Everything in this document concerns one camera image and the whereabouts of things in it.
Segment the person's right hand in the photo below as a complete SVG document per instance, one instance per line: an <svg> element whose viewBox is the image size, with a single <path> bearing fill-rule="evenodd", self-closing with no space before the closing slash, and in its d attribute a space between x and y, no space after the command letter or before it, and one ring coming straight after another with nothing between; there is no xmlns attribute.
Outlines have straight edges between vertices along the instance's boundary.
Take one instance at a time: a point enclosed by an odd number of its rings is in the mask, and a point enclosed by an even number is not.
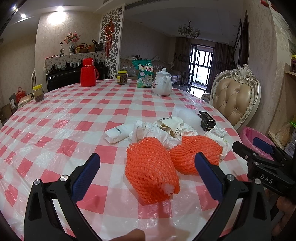
<svg viewBox="0 0 296 241"><path fill-rule="evenodd" d="M295 205L289 201L287 198L280 196L277 200L277 208L279 211L283 212L283 217L276 224L276 226L272 230L272 235L277 236L284 229L289 219L292 217L293 212L295 210Z"/></svg>

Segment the person's left hand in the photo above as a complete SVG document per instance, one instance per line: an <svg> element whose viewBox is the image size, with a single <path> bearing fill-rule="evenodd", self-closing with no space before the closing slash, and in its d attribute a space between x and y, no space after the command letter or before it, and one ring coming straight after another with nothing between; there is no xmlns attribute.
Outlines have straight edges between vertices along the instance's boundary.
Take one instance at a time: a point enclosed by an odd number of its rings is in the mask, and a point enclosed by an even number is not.
<svg viewBox="0 0 296 241"><path fill-rule="evenodd" d="M140 229L134 229L126 235L111 239L111 241L145 241L145 233Z"/></svg>

